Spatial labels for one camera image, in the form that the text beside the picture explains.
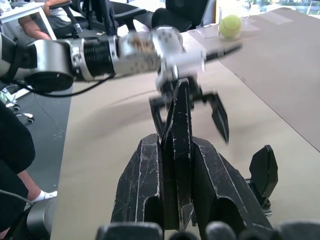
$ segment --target yellow tennis ball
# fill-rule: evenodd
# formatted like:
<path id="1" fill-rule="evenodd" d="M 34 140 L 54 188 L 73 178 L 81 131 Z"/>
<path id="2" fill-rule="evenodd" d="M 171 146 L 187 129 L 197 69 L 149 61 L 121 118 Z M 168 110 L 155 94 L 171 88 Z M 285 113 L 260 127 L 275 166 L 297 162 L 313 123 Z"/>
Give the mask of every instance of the yellow tennis ball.
<path id="1" fill-rule="evenodd" d="M 226 16 L 219 23 L 220 33 L 227 39 L 234 38 L 241 31 L 242 21 L 236 15 Z"/>

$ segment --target office chair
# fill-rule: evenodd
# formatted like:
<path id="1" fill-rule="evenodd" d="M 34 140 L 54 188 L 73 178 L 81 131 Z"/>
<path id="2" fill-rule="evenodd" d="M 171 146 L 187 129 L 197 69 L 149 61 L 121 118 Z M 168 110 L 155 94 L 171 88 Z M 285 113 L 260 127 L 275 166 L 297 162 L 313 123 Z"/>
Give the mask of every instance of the office chair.
<path id="1" fill-rule="evenodd" d="M 113 5 L 117 6 L 117 12 L 114 12 Z M 54 34 L 58 39 L 70 38 L 70 34 L 74 39 L 79 38 L 79 33 L 82 29 L 92 30 L 92 14 L 100 23 L 104 25 L 104 31 L 107 35 L 112 36 L 117 34 L 117 28 L 121 25 L 127 25 L 129 30 L 134 31 L 134 17 L 144 14 L 145 9 L 137 8 L 124 3 L 114 2 L 111 4 L 109 0 L 72 0 L 61 4 L 56 4 L 50 7 L 51 10 L 63 8 L 67 16 L 71 20 L 71 24 L 65 27 L 54 30 Z M 74 17 L 70 8 L 84 17 Z"/>
<path id="2" fill-rule="evenodd" d="M 79 33 L 81 33 L 83 29 L 92 30 L 89 22 L 84 17 L 74 16 L 70 10 L 70 8 L 72 8 L 72 10 L 79 12 L 79 9 L 81 9 L 80 4 L 80 0 L 73 0 L 50 6 L 51 10 L 62 8 L 71 20 L 70 25 L 60 27 L 53 31 L 57 39 L 69 39 L 71 37 L 78 39 Z"/>
<path id="3" fill-rule="evenodd" d="M 135 31 L 134 18 L 147 13 L 145 9 L 110 0 L 84 0 L 83 8 L 90 16 L 95 13 L 97 21 L 103 23 L 104 32 L 108 36 L 116 35 L 117 28 L 122 25 Z"/>
<path id="4" fill-rule="evenodd" d="M 166 0 L 165 8 L 153 13 L 151 26 L 172 26 L 181 33 L 195 29 L 202 23 L 208 3 L 209 0 Z"/>
<path id="5" fill-rule="evenodd" d="M 11 108 L 14 112 L 14 115 L 17 117 L 24 116 L 26 117 L 26 121 L 32 124 L 35 121 L 34 115 L 31 113 L 20 112 L 20 105 L 16 102 L 12 102 L 7 97 L 7 94 L 9 93 L 6 89 L 7 87 L 9 87 L 9 85 L 0 82 L 0 101 L 2 101 L 7 108 Z"/>

